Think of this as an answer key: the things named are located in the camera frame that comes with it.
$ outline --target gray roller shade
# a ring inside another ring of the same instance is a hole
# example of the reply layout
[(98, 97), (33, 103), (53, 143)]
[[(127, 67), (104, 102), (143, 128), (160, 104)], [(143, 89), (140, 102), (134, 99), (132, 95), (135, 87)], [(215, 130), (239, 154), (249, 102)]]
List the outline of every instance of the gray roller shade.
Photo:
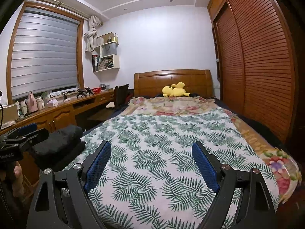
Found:
[(27, 7), (18, 26), (11, 69), (12, 98), (73, 86), (79, 21)]

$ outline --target wooden headboard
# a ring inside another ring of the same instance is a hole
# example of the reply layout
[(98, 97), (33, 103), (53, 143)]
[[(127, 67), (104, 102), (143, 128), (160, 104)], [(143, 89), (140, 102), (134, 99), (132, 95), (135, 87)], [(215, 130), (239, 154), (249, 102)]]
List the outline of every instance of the wooden headboard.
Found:
[(135, 73), (135, 96), (156, 96), (162, 93), (164, 86), (178, 82), (185, 83), (188, 93), (197, 93), (202, 97), (213, 95), (211, 72), (208, 69), (171, 69)]

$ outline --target tied curtain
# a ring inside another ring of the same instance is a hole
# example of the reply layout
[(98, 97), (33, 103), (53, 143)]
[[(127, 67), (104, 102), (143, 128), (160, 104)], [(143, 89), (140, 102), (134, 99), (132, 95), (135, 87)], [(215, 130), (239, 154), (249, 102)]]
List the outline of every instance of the tied curtain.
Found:
[(85, 38), (86, 38), (86, 50), (85, 52), (93, 52), (94, 51), (94, 44), (93, 44), (93, 38), (97, 36), (97, 30), (95, 27), (101, 25), (102, 22), (100, 21), (99, 18), (96, 16), (92, 15), (89, 18), (89, 27), (90, 30), (85, 33)]

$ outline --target chair backrest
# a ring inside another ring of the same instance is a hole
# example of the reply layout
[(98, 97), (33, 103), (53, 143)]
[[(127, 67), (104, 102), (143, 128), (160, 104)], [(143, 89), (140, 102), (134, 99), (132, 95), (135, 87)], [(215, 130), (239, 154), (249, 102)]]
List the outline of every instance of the chair backrest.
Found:
[(122, 105), (125, 104), (125, 100), (128, 95), (129, 84), (123, 86), (115, 86), (114, 88), (114, 107), (119, 109)]

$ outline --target red plastic basket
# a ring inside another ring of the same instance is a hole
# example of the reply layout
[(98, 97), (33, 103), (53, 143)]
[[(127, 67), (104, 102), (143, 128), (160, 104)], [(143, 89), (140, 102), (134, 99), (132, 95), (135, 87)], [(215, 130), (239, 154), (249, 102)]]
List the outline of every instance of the red plastic basket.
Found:
[(99, 94), (99, 93), (101, 93), (102, 88), (93, 88), (92, 90), (93, 90), (94, 94)]

